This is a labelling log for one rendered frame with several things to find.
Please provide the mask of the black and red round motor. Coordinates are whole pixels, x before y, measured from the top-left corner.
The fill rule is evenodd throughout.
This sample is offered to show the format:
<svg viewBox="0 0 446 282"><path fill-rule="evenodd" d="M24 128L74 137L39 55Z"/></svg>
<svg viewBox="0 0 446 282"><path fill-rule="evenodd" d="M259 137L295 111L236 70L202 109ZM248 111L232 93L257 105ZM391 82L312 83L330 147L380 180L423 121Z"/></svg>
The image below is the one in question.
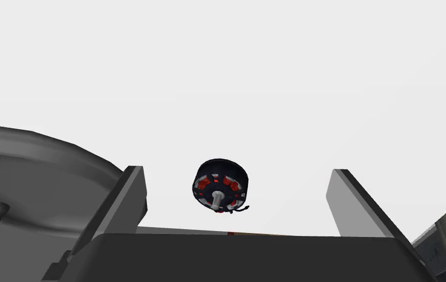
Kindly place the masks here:
<svg viewBox="0 0 446 282"><path fill-rule="evenodd" d="M216 213L242 212L248 195L248 174L237 163L211 159L199 167L191 185L195 199Z"/></svg>

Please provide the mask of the grey round sink basin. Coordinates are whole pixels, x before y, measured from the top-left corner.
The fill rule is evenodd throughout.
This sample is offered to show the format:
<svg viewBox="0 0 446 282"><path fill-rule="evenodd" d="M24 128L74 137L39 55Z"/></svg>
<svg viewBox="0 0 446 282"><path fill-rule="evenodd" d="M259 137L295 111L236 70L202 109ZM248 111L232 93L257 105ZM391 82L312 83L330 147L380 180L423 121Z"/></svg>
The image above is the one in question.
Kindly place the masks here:
<svg viewBox="0 0 446 282"><path fill-rule="evenodd" d="M69 142L0 127L3 222L78 237L122 175L111 162Z"/></svg>

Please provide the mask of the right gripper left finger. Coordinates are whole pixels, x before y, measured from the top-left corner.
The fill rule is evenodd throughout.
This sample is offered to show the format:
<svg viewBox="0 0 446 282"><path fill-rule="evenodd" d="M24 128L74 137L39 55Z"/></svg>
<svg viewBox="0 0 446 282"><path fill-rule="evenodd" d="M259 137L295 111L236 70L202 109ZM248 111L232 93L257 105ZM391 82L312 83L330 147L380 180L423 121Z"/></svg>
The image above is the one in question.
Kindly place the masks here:
<svg viewBox="0 0 446 282"><path fill-rule="evenodd" d="M82 231L69 256L75 256L101 234L136 233L137 226L147 210L144 168L128 166Z"/></svg>

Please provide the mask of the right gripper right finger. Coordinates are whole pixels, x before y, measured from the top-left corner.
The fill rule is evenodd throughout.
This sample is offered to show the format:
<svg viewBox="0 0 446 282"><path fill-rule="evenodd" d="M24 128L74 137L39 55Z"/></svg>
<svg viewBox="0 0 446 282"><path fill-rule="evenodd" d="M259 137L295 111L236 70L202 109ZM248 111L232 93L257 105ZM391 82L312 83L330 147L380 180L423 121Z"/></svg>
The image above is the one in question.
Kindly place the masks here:
<svg viewBox="0 0 446 282"><path fill-rule="evenodd" d="M332 170L326 200L341 236L396 238L411 244L349 170Z"/></svg>

